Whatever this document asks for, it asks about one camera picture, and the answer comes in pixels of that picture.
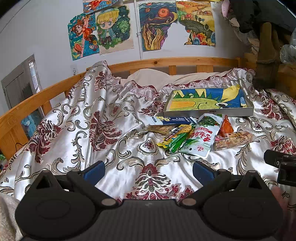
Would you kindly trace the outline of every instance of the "bed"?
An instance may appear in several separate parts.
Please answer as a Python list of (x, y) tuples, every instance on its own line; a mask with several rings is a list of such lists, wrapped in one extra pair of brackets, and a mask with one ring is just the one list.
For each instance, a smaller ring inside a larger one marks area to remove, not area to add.
[[(177, 66), (188, 65), (195, 65), (196, 73), (176, 75)], [(169, 74), (150, 69), (167, 66)], [(214, 66), (230, 70), (213, 72)], [(245, 66), (240, 58), (162, 58), (111, 66), (101, 61), (42, 90), (0, 117), (0, 149), (9, 159), (0, 173), (0, 192), (20, 200), (41, 171), (66, 174), (98, 160), (105, 163), (106, 175), (96, 187), (119, 202), (182, 200), (202, 186), (192, 175), (196, 160), (233, 174), (254, 169), (270, 188), (277, 186), (277, 169), (264, 163), (263, 154), (267, 149), (296, 154), (296, 100), (275, 89), (256, 91), (255, 72)], [(123, 71), (130, 72), (127, 79), (113, 76)], [(234, 84), (253, 102), (254, 115), (229, 119), (235, 131), (254, 134), (253, 143), (210, 152), (203, 160), (165, 151), (156, 145), (163, 136), (143, 130), (146, 118), (163, 110), (172, 90)], [(52, 108), (49, 101), (63, 92), (64, 101)], [(20, 122), (38, 107), (45, 118), (28, 140)], [(292, 188), (281, 189), (294, 210)]]

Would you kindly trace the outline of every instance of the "black cable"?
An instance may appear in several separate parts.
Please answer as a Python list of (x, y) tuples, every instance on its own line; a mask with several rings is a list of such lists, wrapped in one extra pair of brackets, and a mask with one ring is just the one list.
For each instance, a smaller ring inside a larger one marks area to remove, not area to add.
[(25, 145), (27, 145), (27, 143), (24, 144), (24, 145), (22, 145), (22, 144), (20, 144), (19, 142), (17, 142), (17, 143), (15, 144), (15, 152), (17, 152), (17, 144), (21, 145), (22, 147), (25, 146)]

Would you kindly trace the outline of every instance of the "boy cartoon drawing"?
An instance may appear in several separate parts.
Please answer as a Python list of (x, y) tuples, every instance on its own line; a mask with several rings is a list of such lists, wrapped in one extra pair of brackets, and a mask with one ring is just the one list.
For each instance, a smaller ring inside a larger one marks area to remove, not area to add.
[(119, 18), (121, 18), (121, 16), (119, 16), (119, 9), (116, 7), (103, 10), (97, 16), (96, 22), (102, 29), (98, 34), (101, 34), (101, 39), (104, 41), (104, 44), (112, 42), (116, 37), (112, 26)]
[(77, 36), (80, 36), (83, 34), (83, 38), (86, 41), (92, 42), (92, 32), (93, 30), (91, 28), (88, 28), (88, 18), (82, 17), (81, 19), (77, 19), (77, 23), (72, 27), (72, 30), (74, 33), (76, 33)]

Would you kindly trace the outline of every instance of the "landscape drawing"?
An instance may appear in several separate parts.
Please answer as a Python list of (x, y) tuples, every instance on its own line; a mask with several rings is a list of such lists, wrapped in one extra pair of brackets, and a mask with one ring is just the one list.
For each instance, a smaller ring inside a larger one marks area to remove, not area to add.
[(224, 88), (174, 90), (169, 111), (246, 107), (243, 91), (236, 85)]
[(96, 12), (100, 54), (134, 48), (129, 12), (126, 5)]
[(99, 53), (99, 46), (94, 31), (96, 30), (95, 14), (80, 14), (68, 24), (68, 34), (72, 59)]
[(178, 21), (175, 2), (139, 4), (143, 51), (161, 49), (172, 23)]
[(215, 23), (210, 1), (176, 1), (179, 23), (189, 33), (184, 45), (216, 44)]
[(85, 14), (90, 14), (92, 12), (101, 10), (105, 7), (111, 7), (113, 4), (117, 3), (119, 0), (82, 0), (83, 12)]

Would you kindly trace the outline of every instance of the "door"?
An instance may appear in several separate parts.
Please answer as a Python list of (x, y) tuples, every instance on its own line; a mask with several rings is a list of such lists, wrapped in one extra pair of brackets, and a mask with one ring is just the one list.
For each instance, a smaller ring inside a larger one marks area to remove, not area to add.
[[(40, 91), (35, 66), (34, 55), (32, 55), (1, 81), (9, 109)], [(43, 117), (43, 112), (39, 108), (22, 120), (21, 124), (28, 139), (32, 137)]]

